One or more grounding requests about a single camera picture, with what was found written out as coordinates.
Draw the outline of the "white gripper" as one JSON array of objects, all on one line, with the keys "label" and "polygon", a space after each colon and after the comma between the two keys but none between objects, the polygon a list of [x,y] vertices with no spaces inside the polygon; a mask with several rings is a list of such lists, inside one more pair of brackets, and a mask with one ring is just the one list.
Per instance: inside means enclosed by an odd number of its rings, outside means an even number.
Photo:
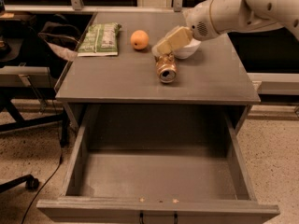
[{"label": "white gripper", "polygon": [[186,25],[176,26],[170,30],[151,49],[155,57],[170,54],[172,51],[189,45],[193,38],[199,41],[206,41],[218,37],[211,17],[212,0],[206,0],[193,8],[183,12]]}]

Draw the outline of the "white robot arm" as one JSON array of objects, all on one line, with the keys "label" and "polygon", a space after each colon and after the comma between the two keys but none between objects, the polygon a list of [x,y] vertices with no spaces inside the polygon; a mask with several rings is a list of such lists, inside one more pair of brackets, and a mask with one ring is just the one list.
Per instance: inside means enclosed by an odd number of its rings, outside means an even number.
[{"label": "white robot arm", "polygon": [[169,31],[152,48],[168,55],[230,32],[255,33],[284,27],[299,39],[299,0],[206,0],[183,12],[186,24]]}]

